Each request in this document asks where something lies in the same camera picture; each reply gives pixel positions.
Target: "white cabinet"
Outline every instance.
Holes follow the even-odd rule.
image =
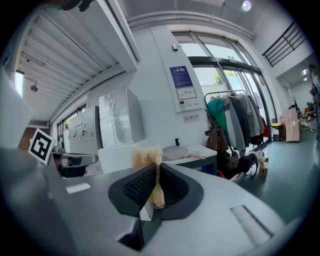
[[[76,142],[76,127],[75,127],[75,119],[71,119],[69,121],[69,142],[70,144],[74,144]]]
[[[70,153],[99,155],[98,150],[102,148],[99,107],[94,106],[79,113],[69,122],[70,128]],[[100,159],[90,164],[87,175],[102,174]]]
[[[91,108],[82,114],[84,141],[94,141],[96,138],[95,131],[95,109]]]

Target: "gray floor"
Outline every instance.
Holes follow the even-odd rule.
[[[289,223],[306,213],[320,185],[320,142],[315,133],[305,130],[301,142],[273,142],[264,152],[269,157],[266,178],[257,174],[251,179],[242,174],[232,181]]]

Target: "plastic wrap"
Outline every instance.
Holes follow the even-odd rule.
[[[144,139],[138,98],[126,86],[99,98],[99,114],[104,148]]]
[[[99,98],[100,120],[114,117],[129,111],[127,88],[121,87]]]

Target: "staircase railing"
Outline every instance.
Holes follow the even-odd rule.
[[[272,67],[302,44],[306,39],[305,34],[293,21],[284,33],[262,54]]]

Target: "white wall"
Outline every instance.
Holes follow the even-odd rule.
[[[294,20],[276,1],[269,1],[267,8],[268,11],[261,17],[259,25],[255,29],[256,37],[253,41],[254,47],[261,55],[285,32]],[[277,63],[271,69],[271,74],[278,77],[312,53],[312,47],[308,40],[305,40],[299,47]]]
[[[172,50],[177,44],[175,37],[166,26],[144,28],[133,32],[141,61],[138,70],[120,74],[91,89],[90,107],[99,105],[99,97],[120,86],[128,86],[138,97],[143,129],[146,139],[151,139],[161,147],[175,144],[180,138],[182,146],[204,143],[204,132],[208,129],[207,117],[203,108],[176,113],[168,75],[170,67],[186,66],[197,96],[204,107],[203,91],[188,57],[181,48]],[[184,123],[183,116],[198,113],[199,121]]]
[[[312,89],[311,81],[304,81],[290,88],[291,96],[295,96],[296,103],[301,112],[305,113],[305,108],[308,107],[307,102],[313,102],[313,96],[310,94]]]
[[[288,28],[292,21],[293,18],[280,5],[274,1],[270,1],[268,12],[261,17],[261,21],[256,27],[256,38],[254,41],[239,40],[261,69],[269,86],[277,117],[292,104],[288,90],[277,77],[294,67],[313,52],[309,42],[305,40],[295,51],[291,52],[274,67],[271,67],[267,59],[262,56]]]

